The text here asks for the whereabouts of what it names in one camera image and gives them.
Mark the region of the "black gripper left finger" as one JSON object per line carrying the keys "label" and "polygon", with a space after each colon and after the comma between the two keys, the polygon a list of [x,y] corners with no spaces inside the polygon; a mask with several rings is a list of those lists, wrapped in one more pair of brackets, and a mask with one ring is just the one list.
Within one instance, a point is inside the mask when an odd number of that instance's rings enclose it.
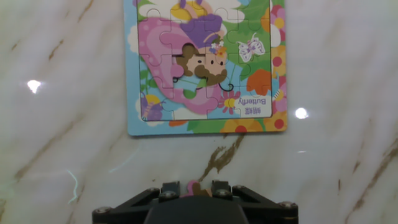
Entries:
{"label": "black gripper left finger", "polygon": [[144,223],[150,209],[179,197],[179,181],[163,183],[161,188],[148,188],[115,208],[100,207],[93,210],[92,224]]}

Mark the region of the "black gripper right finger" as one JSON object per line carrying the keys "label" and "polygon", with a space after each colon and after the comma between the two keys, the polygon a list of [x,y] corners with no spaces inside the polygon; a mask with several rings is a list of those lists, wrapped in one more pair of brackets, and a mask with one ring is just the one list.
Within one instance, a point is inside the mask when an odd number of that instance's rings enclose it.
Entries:
{"label": "black gripper right finger", "polygon": [[273,202],[244,185],[230,186],[228,181],[213,180],[213,198],[237,205],[249,223],[298,224],[298,205],[290,201]]}

